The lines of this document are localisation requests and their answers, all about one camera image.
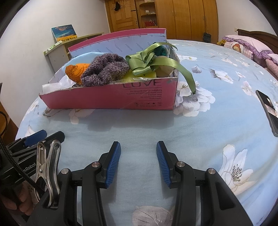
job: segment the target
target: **metal clip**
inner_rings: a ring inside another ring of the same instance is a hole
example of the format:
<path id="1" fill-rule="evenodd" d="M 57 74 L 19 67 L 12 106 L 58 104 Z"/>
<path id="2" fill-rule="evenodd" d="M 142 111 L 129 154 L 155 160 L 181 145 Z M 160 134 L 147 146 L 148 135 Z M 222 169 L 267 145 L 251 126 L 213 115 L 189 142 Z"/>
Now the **metal clip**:
<path id="1" fill-rule="evenodd" d="M 60 188 L 57 182 L 57 168 L 61 152 L 61 143 L 58 140 L 52 141 L 48 157 L 46 158 L 46 146 L 38 142 L 37 166 L 35 182 L 44 189 L 45 185 L 49 191 L 49 202 L 47 208 L 55 207 L 59 201 Z M 36 198 L 39 201 L 39 193 L 35 190 Z"/>

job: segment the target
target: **headboard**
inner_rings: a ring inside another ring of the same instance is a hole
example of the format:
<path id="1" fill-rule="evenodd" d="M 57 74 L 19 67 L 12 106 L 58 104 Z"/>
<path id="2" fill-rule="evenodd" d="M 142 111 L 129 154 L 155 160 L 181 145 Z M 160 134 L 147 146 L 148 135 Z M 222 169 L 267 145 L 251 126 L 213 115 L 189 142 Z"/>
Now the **headboard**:
<path id="1" fill-rule="evenodd" d="M 278 54 L 278 37 L 263 31 L 245 31 L 238 29 L 238 34 L 255 38 L 266 44 L 275 54 Z"/>

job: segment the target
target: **wooden door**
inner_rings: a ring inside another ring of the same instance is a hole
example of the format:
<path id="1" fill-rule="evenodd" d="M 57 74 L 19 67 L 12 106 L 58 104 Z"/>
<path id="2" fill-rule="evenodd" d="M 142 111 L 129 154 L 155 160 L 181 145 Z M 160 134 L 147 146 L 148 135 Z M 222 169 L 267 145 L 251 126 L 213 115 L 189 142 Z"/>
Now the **wooden door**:
<path id="1" fill-rule="evenodd" d="M 205 32 L 211 34 L 211 43 L 218 41 L 218 13 L 215 0 L 203 0 L 205 12 Z"/>
<path id="2" fill-rule="evenodd" d="M 159 28 L 167 29 L 167 39 L 176 39 L 174 6 L 171 0 L 155 0 Z"/>
<path id="3" fill-rule="evenodd" d="M 115 11 L 116 2 L 120 4 L 118 11 Z M 134 0 L 110 0 L 108 6 L 109 12 L 107 14 L 111 15 L 114 32 L 139 28 Z"/>
<path id="4" fill-rule="evenodd" d="M 191 40 L 191 21 L 188 0 L 173 0 L 176 39 Z"/>
<path id="5" fill-rule="evenodd" d="M 203 0 L 188 0 L 188 2 L 191 19 L 191 40 L 203 41 L 203 35 L 205 32 L 205 13 Z"/>

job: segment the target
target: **smartphone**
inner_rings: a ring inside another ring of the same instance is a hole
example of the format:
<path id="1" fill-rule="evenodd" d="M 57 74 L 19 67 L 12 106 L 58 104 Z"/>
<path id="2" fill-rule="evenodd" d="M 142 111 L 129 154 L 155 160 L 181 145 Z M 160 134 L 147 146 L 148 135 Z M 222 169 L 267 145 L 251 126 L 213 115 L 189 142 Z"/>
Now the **smartphone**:
<path id="1" fill-rule="evenodd" d="M 259 90 L 256 90 L 256 94 L 264 108 L 273 135 L 278 137 L 278 114 L 273 106 L 273 103 L 267 95 Z"/>

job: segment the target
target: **painting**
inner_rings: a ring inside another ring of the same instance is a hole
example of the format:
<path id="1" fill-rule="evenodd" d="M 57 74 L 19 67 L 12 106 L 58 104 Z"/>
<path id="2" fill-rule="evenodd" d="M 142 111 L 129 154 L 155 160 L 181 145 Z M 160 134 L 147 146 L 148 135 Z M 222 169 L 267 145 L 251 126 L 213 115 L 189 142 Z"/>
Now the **painting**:
<path id="1" fill-rule="evenodd" d="M 53 36 L 55 37 L 57 42 L 68 41 L 68 40 L 77 38 L 77 35 L 71 24 L 51 28 L 51 30 L 52 30 Z"/>

